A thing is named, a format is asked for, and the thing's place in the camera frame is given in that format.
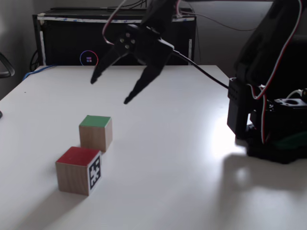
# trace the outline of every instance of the green part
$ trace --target green part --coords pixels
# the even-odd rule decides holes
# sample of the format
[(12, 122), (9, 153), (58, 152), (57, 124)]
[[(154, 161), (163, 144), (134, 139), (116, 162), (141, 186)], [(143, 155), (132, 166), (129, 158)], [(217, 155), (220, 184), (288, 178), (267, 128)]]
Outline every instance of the green part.
[(295, 150), (307, 146), (307, 132), (301, 132), (273, 142), (273, 145), (280, 150)]
[(109, 116), (86, 116), (80, 126), (105, 128), (111, 120)]

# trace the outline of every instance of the red-topped cube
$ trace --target red-topped cube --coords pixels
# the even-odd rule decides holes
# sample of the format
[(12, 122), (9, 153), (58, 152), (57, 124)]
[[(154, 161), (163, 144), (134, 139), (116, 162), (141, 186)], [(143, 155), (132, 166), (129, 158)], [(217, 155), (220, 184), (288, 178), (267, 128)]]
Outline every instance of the red-topped cube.
[(101, 151), (71, 147), (56, 162), (59, 190), (89, 196), (101, 179)]

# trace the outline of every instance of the white tabletop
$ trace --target white tabletop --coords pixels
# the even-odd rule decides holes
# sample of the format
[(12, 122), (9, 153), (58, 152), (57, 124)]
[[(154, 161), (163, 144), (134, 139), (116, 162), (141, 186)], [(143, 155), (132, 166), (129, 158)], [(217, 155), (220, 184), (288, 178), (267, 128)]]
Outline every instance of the white tabletop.
[[(166, 67), (124, 105), (142, 67), (111, 67), (95, 85), (92, 71), (52, 68), (0, 101), (1, 230), (306, 230), (306, 161), (246, 157), (226, 124), (227, 90)], [(86, 115), (111, 116), (114, 131), (89, 197), (60, 192), (55, 170)]]

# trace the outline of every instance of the wooden cube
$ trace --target wooden cube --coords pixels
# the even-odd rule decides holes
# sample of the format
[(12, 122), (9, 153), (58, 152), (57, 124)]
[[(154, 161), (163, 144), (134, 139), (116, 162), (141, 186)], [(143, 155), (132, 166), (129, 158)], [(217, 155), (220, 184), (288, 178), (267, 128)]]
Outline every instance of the wooden cube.
[(106, 152), (112, 139), (112, 119), (106, 116), (87, 116), (79, 125), (81, 147)]
[(59, 190), (89, 196), (101, 179), (101, 151), (71, 147), (56, 162)]

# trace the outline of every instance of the black computer case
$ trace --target black computer case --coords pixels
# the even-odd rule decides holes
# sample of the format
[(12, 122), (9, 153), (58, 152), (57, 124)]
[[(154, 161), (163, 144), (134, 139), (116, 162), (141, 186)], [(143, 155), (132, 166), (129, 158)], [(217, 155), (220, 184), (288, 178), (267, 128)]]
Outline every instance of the black computer case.
[[(109, 49), (102, 37), (102, 29), (114, 9), (107, 8), (52, 8), (33, 15), (39, 62), (41, 65), (95, 65)], [(145, 9), (121, 10), (107, 28), (110, 41), (124, 31), (125, 26), (138, 25)], [(196, 17), (174, 15), (172, 28), (163, 39), (173, 44), (183, 55), (194, 59)], [(125, 57), (116, 65), (140, 65), (135, 58)], [(168, 65), (187, 65), (171, 57)]]

